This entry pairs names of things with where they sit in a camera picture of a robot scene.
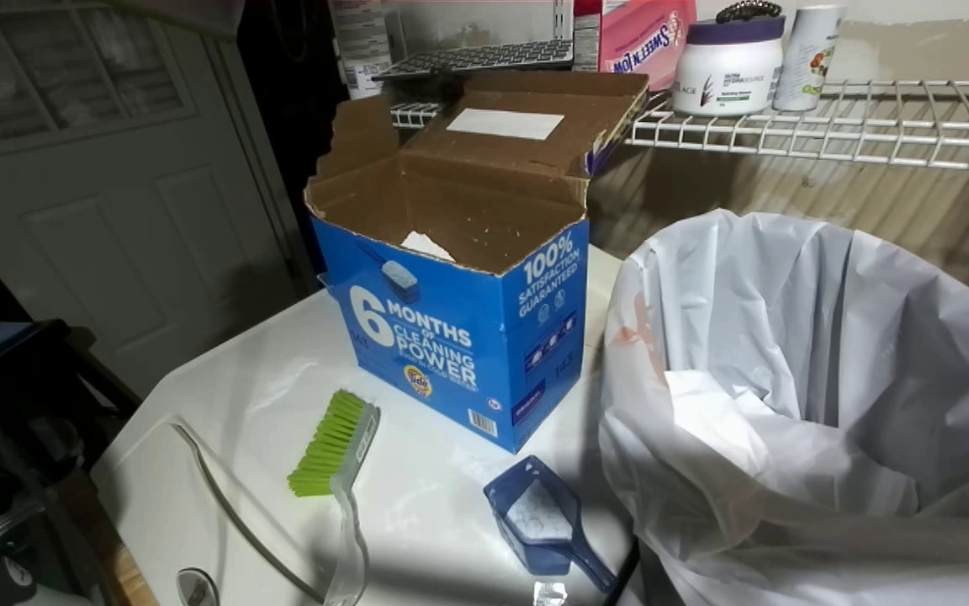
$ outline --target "white door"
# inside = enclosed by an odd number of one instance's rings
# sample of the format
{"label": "white door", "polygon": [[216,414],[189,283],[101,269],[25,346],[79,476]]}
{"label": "white door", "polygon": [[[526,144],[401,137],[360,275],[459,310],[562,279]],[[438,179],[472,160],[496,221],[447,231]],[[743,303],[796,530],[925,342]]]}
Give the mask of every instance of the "white door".
{"label": "white door", "polygon": [[296,295],[238,105],[180,27],[0,0],[0,279],[140,394]]}

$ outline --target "white bottle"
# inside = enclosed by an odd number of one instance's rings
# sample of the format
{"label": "white bottle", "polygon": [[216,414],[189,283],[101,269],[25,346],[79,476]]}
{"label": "white bottle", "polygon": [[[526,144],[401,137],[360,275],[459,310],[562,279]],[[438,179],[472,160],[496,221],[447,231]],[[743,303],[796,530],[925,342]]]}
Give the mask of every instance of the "white bottle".
{"label": "white bottle", "polygon": [[328,0],[328,25],[351,96],[376,96],[376,75],[391,70],[387,0]]}
{"label": "white bottle", "polygon": [[812,112],[817,105],[840,13],[840,3],[796,7],[773,96],[777,112]]}

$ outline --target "blue lid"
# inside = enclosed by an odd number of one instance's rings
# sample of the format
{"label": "blue lid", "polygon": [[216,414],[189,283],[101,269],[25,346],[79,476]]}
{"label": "blue lid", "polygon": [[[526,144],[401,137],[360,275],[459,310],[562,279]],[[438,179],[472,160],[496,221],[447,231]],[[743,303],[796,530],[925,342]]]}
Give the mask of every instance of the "blue lid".
{"label": "blue lid", "polygon": [[685,43],[751,43],[785,38],[785,19],[730,19],[730,25],[694,25]]}

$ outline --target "trash can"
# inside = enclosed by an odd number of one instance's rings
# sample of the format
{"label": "trash can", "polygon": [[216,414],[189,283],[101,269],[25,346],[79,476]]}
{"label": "trash can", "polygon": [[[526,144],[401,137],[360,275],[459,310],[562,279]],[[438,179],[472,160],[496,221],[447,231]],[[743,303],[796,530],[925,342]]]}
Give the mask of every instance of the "trash can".
{"label": "trash can", "polygon": [[969,606],[969,285],[710,212],[622,263],[602,362],[605,476],[684,601]]}

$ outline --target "white label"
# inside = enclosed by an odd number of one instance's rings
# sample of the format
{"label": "white label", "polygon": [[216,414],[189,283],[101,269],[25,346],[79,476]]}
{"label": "white label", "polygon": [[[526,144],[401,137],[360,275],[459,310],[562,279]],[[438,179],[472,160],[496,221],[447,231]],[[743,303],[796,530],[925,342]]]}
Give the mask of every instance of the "white label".
{"label": "white label", "polygon": [[465,107],[447,132],[496,133],[496,137],[531,137],[544,142],[557,127],[562,116],[531,116],[531,112],[481,112]]}
{"label": "white label", "polygon": [[777,70],[684,70],[673,107],[685,116],[751,116],[765,112]]}
{"label": "white label", "polygon": [[605,13],[622,11],[629,0],[605,0]]}

